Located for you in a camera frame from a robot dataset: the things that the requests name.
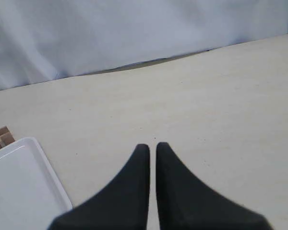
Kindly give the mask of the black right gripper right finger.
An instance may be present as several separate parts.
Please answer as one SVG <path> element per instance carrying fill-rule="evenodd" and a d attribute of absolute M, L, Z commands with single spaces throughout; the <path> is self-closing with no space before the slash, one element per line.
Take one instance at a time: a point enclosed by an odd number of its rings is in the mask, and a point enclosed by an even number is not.
<path fill-rule="evenodd" d="M 268 220 L 196 177 L 166 142 L 156 147 L 156 200 L 162 230 L 270 230 Z"/>

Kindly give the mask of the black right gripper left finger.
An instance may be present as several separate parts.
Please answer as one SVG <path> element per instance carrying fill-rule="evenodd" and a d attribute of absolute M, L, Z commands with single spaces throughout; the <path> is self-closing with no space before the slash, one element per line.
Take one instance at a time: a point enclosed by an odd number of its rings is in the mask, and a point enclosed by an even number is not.
<path fill-rule="evenodd" d="M 120 172 L 95 196 L 55 218 L 50 230 L 145 230 L 150 150 L 138 144 Z"/>

